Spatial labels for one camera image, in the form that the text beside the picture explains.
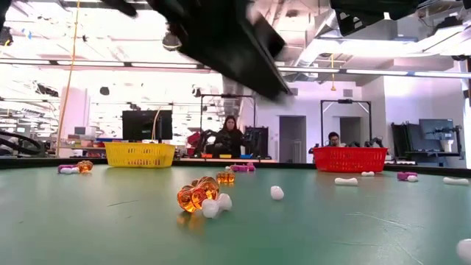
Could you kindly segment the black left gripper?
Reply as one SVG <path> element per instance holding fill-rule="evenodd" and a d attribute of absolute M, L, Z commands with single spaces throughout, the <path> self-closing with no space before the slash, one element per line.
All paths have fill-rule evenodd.
<path fill-rule="evenodd" d="M 185 55 L 268 100 L 290 94 L 275 64 L 286 42 L 261 14 L 250 24 L 248 1 L 150 0 L 148 4 L 166 19 L 168 33 L 184 43 Z"/>

